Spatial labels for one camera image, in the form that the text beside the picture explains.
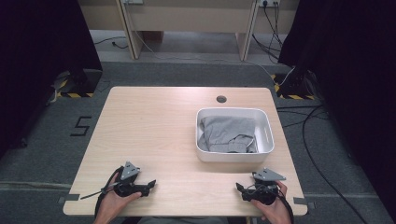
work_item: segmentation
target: black tape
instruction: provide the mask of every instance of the black tape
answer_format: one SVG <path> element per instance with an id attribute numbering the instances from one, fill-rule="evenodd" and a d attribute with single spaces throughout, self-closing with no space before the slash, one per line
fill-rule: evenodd
<path id="1" fill-rule="evenodd" d="M 304 204 L 307 205 L 305 198 L 293 198 L 294 204 Z"/>
<path id="2" fill-rule="evenodd" d="M 78 201 L 79 199 L 79 194 L 67 194 L 66 197 L 64 197 L 65 201 Z"/>

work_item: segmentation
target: hand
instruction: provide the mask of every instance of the hand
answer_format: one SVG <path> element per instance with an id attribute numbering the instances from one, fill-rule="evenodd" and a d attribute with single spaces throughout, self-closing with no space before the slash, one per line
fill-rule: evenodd
<path id="1" fill-rule="evenodd" d="M 114 175 L 111 179 L 110 184 L 113 184 L 116 180 L 118 174 Z M 111 190 L 107 193 L 105 198 L 102 200 L 98 214 L 96 216 L 94 224 L 107 224 L 111 220 L 113 220 L 121 211 L 122 209 L 130 202 L 140 198 L 142 196 L 141 192 L 133 193 L 127 197 L 120 197 L 117 195 L 114 190 Z"/>
<path id="2" fill-rule="evenodd" d="M 280 187 L 283 196 L 286 197 L 288 187 L 280 181 L 276 181 L 276 183 Z M 273 224 L 291 223 L 288 209 L 286 209 L 285 204 L 279 198 L 276 197 L 275 201 L 270 205 L 265 205 L 257 200 L 251 200 L 250 202 L 263 212 L 262 220 L 268 219 Z"/>

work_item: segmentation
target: finger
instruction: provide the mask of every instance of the finger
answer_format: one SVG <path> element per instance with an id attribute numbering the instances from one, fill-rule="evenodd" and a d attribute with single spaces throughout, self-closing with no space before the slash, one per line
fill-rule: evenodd
<path id="1" fill-rule="evenodd" d="M 118 175 L 119 175 L 119 173 L 115 173 L 113 175 L 113 178 L 111 178 L 110 184 L 113 184 L 114 182 L 116 182 L 116 178 L 117 178 Z"/>
<path id="2" fill-rule="evenodd" d="M 276 181 L 277 185 L 280 188 L 280 192 L 282 192 L 283 196 L 286 197 L 286 193 L 288 192 L 288 187 L 286 187 L 286 185 L 284 185 L 282 182 L 280 182 L 279 180 Z"/>
<path id="3" fill-rule="evenodd" d="M 134 201 L 134 200 L 136 200 L 136 199 L 138 199 L 140 197 L 142 197 L 142 192 L 136 192 L 136 193 L 133 193 L 133 194 L 129 195 L 127 197 L 127 199 L 128 199 L 128 202 L 132 202 L 132 201 Z"/>

